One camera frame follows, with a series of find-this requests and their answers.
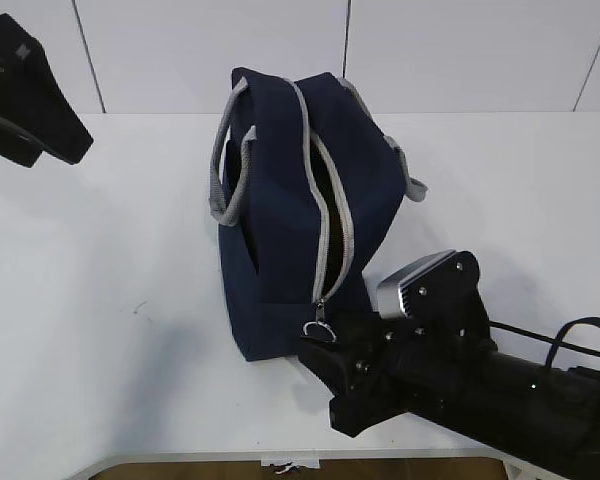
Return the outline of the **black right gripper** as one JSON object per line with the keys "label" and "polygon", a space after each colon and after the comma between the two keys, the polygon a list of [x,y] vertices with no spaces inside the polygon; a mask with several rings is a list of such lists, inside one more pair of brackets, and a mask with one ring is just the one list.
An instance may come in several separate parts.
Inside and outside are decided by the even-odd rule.
{"label": "black right gripper", "polygon": [[334,395],[330,426],[350,438],[406,412],[492,415],[498,395],[484,375],[497,352],[476,256],[457,251],[409,288],[409,318],[334,312],[336,336],[303,336],[298,358]]}

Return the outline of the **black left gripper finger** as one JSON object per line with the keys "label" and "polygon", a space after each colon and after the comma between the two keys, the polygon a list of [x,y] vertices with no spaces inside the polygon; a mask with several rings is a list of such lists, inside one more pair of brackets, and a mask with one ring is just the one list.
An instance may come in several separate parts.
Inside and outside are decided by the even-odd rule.
{"label": "black left gripper finger", "polygon": [[0,119],[0,156],[20,166],[31,168],[42,150],[28,138],[21,136]]}
{"label": "black left gripper finger", "polygon": [[59,88],[43,46],[8,14],[0,14],[0,119],[42,154],[69,165],[80,163],[93,144]]}

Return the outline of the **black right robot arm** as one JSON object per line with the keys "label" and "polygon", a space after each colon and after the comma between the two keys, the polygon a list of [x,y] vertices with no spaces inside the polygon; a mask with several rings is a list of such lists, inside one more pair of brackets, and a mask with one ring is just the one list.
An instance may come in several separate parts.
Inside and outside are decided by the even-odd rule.
{"label": "black right robot arm", "polygon": [[501,353],[468,251],[383,280],[376,311],[307,326],[300,362],[331,391],[331,427],[354,437],[411,413],[567,479],[600,477],[600,370]]}

